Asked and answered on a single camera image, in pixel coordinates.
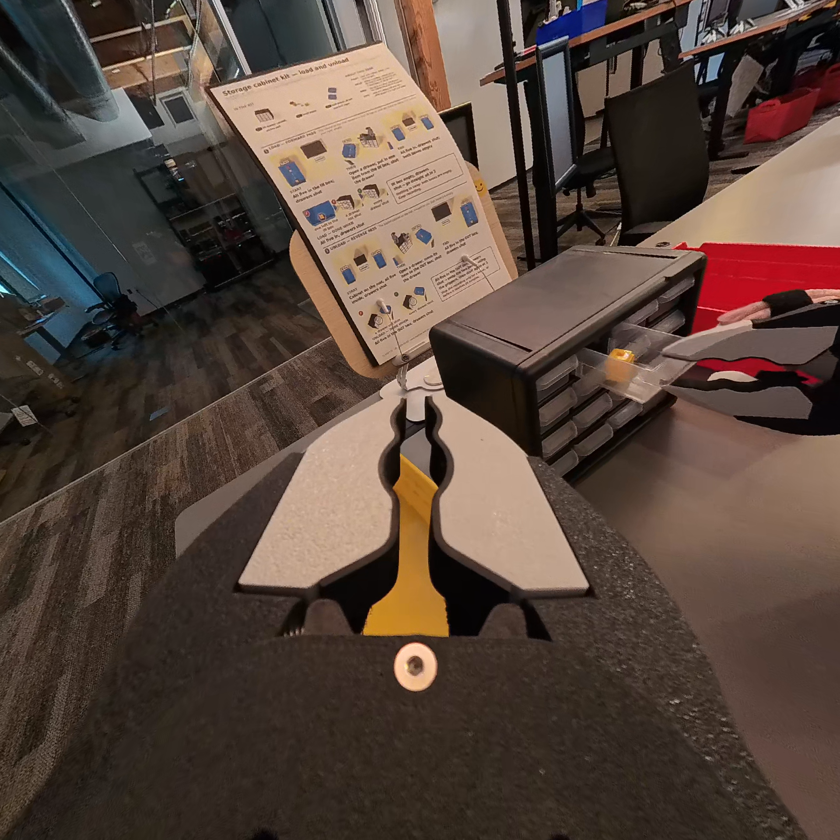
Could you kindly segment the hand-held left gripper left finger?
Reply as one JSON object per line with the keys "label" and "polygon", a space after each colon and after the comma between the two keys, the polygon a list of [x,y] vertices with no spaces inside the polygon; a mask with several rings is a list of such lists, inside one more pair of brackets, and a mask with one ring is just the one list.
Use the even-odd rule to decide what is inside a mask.
{"label": "hand-held left gripper left finger", "polygon": [[392,395],[332,426],[303,454],[238,579],[246,593],[332,600],[350,629],[398,574],[406,400]]}

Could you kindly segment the white metal stand base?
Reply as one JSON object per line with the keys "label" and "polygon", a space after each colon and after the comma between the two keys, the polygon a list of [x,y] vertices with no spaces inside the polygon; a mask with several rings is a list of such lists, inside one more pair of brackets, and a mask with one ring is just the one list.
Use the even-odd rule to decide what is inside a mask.
{"label": "white metal stand base", "polygon": [[441,374],[433,355],[425,360],[416,359],[411,366],[404,363],[397,368],[396,378],[379,391],[382,399],[399,397],[406,400],[406,420],[420,424],[425,420],[426,398],[445,390]]}

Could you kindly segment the clear plastic drawer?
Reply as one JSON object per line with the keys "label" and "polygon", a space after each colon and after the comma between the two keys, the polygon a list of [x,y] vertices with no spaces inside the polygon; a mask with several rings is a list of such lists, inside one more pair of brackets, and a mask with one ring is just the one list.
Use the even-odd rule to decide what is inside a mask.
{"label": "clear plastic drawer", "polygon": [[[666,387],[694,364],[666,355],[666,349],[678,340],[678,336],[669,332],[621,323],[607,338],[607,353],[592,349],[580,350],[577,353],[579,376],[587,384],[604,387],[615,396],[640,404],[648,403],[660,396]],[[604,364],[614,348],[628,349],[636,354],[636,375],[624,385],[605,380]]]}

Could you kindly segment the person's right hand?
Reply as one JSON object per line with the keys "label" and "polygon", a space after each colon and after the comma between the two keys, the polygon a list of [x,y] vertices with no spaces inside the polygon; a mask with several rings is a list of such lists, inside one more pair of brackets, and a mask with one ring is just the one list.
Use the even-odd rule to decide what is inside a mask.
{"label": "person's right hand", "polygon": [[781,291],[768,295],[760,301],[723,313],[719,316],[717,325],[728,326],[744,320],[767,320],[771,317],[802,309],[815,303],[838,300],[839,289],[796,289]]}

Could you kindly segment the black computer monitor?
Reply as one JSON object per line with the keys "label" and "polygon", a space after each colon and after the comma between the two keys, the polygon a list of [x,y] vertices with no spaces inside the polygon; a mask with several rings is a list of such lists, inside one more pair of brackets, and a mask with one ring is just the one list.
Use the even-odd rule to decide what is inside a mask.
{"label": "black computer monitor", "polygon": [[571,179],[579,158],[569,39],[537,45],[536,67],[549,178],[558,192]]}
{"label": "black computer monitor", "polygon": [[438,116],[452,135],[464,160],[478,169],[476,128],[471,102],[466,101],[457,106],[440,111]]}

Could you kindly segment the yellow plastic bin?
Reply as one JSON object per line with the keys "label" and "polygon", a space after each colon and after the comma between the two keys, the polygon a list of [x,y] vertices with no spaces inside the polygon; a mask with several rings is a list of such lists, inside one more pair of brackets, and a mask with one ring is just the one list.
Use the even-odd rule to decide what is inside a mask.
{"label": "yellow plastic bin", "polygon": [[437,486],[402,455],[394,490],[400,503],[397,577],[393,588],[371,607],[362,633],[446,637],[446,602],[434,588],[428,565],[430,520]]}

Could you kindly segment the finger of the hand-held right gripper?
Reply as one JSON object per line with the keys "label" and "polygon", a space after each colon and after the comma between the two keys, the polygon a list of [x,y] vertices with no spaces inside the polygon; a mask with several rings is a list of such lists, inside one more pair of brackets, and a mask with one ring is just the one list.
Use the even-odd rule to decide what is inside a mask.
{"label": "finger of the hand-held right gripper", "polygon": [[839,435],[839,381],[798,371],[689,370],[666,391],[741,422],[793,435]]}
{"label": "finger of the hand-held right gripper", "polygon": [[814,375],[838,366],[833,350],[837,325],[768,326],[737,322],[678,339],[662,350],[664,357],[684,362],[761,359]]}

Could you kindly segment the wooden support post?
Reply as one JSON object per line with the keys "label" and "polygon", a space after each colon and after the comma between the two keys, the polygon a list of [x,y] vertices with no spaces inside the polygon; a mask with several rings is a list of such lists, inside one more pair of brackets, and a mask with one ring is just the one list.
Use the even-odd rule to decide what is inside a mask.
{"label": "wooden support post", "polygon": [[445,62],[432,1],[395,1],[413,76],[437,112],[450,100]]}

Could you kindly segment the rounded wooden backing board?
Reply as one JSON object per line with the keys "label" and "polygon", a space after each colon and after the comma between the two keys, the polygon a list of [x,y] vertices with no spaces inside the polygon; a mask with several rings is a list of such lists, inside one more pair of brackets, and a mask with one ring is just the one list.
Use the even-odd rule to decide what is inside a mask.
{"label": "rounded wooden backing board", "polygon": [[[471,164],[466,162],[465,167],[472,180],[475,175],[481,176],[479,170]],[[478,194],[478,197],[500,257],[507,268],[510,279],[515,280],[518,278],[518,264],[508,245],[488,190],[486,195],[480,196]],[[354,332],[350,320],[341,309],[340,302],[334,296],[332,287],[324,279],[320,264],[312,257],[299,232],[295,232],[291,237],[289,256],[292,268],[297,273],[301,284],[347,365],[356,374],[369,379],[382,381],[396,376],[397,366],[393,362],[373,364],[369,361],[364,346]]]}

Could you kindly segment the grid of clear drawers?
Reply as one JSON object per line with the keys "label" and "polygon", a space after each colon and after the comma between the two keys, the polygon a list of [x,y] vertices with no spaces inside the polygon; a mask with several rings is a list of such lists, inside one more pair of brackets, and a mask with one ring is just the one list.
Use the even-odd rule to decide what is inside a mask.
{"label": "grid of clear drawers", "polygon": [[636,432],[649,415],[674,401],[666,389],[650,402],[640,404],[604,387],[587,384],[579,376],[578,352],[592,349],[606,354],[607,338],[621,323],[681,338],[697,310],[700,283],[698,276],[678,280],[538,379],[540,452],[562,477],[573,480],[583,475],[612,447]]}

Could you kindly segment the dark storage shelf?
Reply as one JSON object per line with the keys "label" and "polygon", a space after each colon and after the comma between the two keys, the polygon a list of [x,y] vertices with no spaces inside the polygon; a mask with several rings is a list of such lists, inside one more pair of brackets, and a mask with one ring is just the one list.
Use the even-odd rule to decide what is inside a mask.
{"label": "dark storage shelf", "polygon": [[277,261],[216,152],[164,157],[133,174],[186,249],[206,289],[228,286]]}

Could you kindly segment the red plastic bin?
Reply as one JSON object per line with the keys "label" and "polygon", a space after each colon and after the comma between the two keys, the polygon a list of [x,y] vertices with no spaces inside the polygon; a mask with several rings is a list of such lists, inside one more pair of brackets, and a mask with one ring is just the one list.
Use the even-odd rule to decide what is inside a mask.
{"label": "red plastic bin", "polygon": [[717,327],[725,312],[796,289],[839,289],[839,247],[705,243],[707,266],[690,333]]}

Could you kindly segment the instruction poster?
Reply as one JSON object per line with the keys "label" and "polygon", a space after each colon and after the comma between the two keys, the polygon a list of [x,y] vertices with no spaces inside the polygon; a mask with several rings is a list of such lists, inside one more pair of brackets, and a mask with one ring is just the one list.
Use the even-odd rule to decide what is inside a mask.
{"label": "instruction poster", "polygon": [[[418,349],[434,325],[511,281],[466,161],[383,43],[207,95],[264,172],[373,364]],[[379,313],[378,298],[390,314]]]}

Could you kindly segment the black drawer cabinet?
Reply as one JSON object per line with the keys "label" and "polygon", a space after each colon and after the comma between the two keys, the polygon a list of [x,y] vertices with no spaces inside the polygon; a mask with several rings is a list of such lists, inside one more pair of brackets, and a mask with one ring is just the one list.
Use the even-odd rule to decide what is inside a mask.
{"label": "black drawer cabinet", "polygon": [[[430,338],[446,396],[486,419],[527,455],[540,452],[538,379],[678,280],[698,276],[694,250],[575,246],[439,323]],[[611,448],[605,461],[652,419]]]}

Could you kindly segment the black vertical pole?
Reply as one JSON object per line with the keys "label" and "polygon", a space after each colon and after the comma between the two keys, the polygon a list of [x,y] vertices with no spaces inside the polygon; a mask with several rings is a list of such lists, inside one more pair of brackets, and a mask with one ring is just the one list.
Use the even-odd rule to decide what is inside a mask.
{"label": "black vertical pole", "polygon": [[532,234],[532,219],[530,213],[530,197],[528,171],[524,150],[522,115],[520,109],[517,58],[513,43],[511,25],[511,10],[509,1],[496,1],[497,17],[500,29],[500,48],[502,54],[502,68],[504,70],[505,89],[511,130],[513,160],[516,168],[518,199],[521,217],[521,230],[524,246],[524,260],[528,270],[536,266],[534,243]]}

